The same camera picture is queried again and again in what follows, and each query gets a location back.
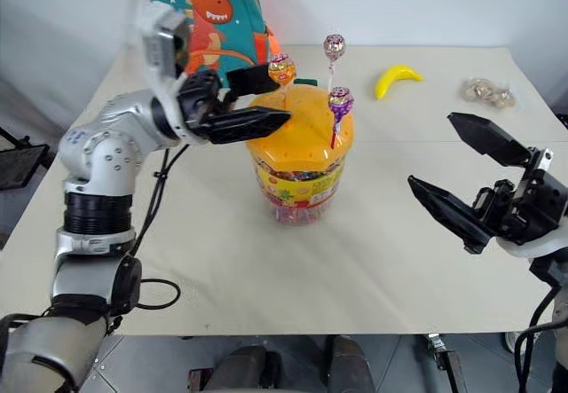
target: gray floor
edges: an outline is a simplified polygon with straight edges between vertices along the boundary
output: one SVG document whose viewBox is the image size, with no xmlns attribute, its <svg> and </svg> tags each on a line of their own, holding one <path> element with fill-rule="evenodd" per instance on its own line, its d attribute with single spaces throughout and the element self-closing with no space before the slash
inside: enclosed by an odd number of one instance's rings
<svg viewBox="0 0 568 393">
<path fill-rule="evenodd" d="M 450 392 L 441 373 L 415 335 L 353 335 L 367 355 L 377 393 Z M 449 334 L 446 345 L 457 350 L 469 393 L 516 392 L 513 357 L 500 334 Z M 267 337 L 130 337 L 106 339 L 82 393 L 184 392 L 191 369 L 214 367 L 244 345 L 263 344 L 283 359 L 285 388 L 324 392 L 318 367 L 325 336 Z M 529 380 L 531 393 L 547 393 L 554 368 L 554 335 L 538 341 Z"/>
</svg>

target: white wall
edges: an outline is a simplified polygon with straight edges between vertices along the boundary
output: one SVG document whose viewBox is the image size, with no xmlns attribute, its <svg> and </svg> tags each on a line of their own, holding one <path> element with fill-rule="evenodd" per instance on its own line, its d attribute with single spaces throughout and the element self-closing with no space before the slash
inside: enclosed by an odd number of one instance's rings
<svg viewBox="0 0 568 393">
<path fill-rule="evenodd" d="M 56 124 L 81 113 L 139 0 L 0 0 L 0 76 Z M 283 43 L 508 45 L 550 105 L 568 101 L 568 0 L 262 0 Z"/>
</svg>

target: jar lid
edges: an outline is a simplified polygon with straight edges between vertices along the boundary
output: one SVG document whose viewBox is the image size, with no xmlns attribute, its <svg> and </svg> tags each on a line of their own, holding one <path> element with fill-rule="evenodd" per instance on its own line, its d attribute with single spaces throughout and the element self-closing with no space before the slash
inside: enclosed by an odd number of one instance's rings
<svg viewBox="0 0 568 393">
<path fill-rule="evenodd" d="M 323 171 L 342 158 L 353 142 L 353 120 L 347 114 L 331 148 L 334 115 L 327 90 L 289 84 L 255 98 L 251 106 L 285 109 L 292 116 L 267 138 L 247 141 L 250 152 L 277 171 Z"/>
</svg>

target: lollipop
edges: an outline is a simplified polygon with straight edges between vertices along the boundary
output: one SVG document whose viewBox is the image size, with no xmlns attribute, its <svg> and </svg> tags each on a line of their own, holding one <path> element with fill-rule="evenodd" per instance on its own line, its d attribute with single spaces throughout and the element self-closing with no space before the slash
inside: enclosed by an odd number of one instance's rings
<svg viewBox="0 0 568 393">
<path fill-rule="evenodd" d="M 285 86 L 296 77 L 296 65 L 287 53 L 275 54 L 268 65 L 268 76 Z"/>
<path fill-rule="evenodd" d="M 347 115 L 351 108 L 353 107 L 353 96 L 351 92 L 346 87 L 334 87 L 329 93 L 329 98 L 327 100 L 329 104 L 329 109 L 334 113 L 334 131 L 331 136 L 331 148 L 335 146 L 335 137 L 339 133 L 339 126 L 342 118 Z"/>
<path fill-rule="evenodd" d="M 323 50 L 329 59 L 329 83 L 327 90 L 331 92 L 331 83 L 335 73 L 335 63 L 345 53 L 345 39 L 339 34 L 332 34 L 326 37 L 323 42 Z"/>
</svg>

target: dinosaur print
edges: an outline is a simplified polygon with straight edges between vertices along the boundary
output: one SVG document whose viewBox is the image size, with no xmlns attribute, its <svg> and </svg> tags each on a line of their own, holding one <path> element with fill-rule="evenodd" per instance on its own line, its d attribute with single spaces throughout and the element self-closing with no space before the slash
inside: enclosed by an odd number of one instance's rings
<svg viewBox="0 0 568 393">
<path fill-rule="evenodd" d="M 215 25 L 228 23 L 233 18 L 233 6 L 229 0 L 185 0 L 192 9 L 185 10 L 193 19 L 190 28 L 190 59 L 186 68 L 188 74 L 200 67 L 219 69 L 219 54 L 207 54 L 221 50 L 225 35 Z"/>
</svg>

